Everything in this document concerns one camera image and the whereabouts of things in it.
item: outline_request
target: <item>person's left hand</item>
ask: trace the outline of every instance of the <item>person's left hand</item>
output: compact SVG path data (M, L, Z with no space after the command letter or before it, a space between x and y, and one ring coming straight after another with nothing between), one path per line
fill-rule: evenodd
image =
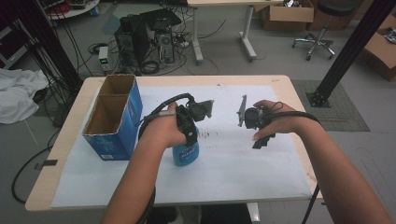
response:
M168 106L168 111L176 111L177 103ZM176 114L158 117L152 120L143 132L139 141L151 141L160 146L174 147L186 142L186 137L177 128Z

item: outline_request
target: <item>forearm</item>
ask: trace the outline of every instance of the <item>forearm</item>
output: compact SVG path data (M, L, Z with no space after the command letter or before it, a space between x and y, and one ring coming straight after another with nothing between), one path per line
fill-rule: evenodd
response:
M102 223L136 223L156 182L164 147L142 139L107 206Z
M392 223L359 170L318 123L305 119L297 134L335 223Z

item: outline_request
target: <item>hand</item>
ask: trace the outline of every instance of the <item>hand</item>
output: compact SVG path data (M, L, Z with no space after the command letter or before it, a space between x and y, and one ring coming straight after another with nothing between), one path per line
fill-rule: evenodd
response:
M177 103L168 106L168 111L176 111ZM174 147L186 142L186 137L177 128L176 114L158 117L152 120L143 132L139 141L151 141L160 146Z
M265 106L267 108L273 107L272 110L274 111L274 113L295 111L294 108L284 103L277 104L275 102L267 101L267 100L259 101L256 104L254 104L254 106L255 107ZM257 141L260 138L263 138L273 133L298 133L299 129L302 126L304 126L303 123L310 121L312 120L302 117L281 117L281 118L273 119L268 126L259 130L253 135L253 140Z

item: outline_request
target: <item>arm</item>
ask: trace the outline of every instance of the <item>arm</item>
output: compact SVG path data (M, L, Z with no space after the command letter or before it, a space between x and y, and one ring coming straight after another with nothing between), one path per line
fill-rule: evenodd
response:
M175 111L176 106L172 103L168 110ZM177 129L176 115L153 120L139 139L101 223L136 223L154 189L163 152L185 141Z
M255 106L271 107L274 104L260 101ZM278 111L292 110L284 105ZM300 136L334 223L392 223L367 181L320 124L299 117L274 119L253 139L271 133L297 133Z

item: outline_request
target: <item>blue can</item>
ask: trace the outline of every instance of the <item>blue can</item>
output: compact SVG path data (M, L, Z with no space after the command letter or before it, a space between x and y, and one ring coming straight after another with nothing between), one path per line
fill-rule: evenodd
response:
M172 150L173 150L173 158L174 158L175 165L176 166L186 166L198 158L199 144L197 141L194 145L192 145L190 147L188 147L185 144L178 145L176 147L173 147Z

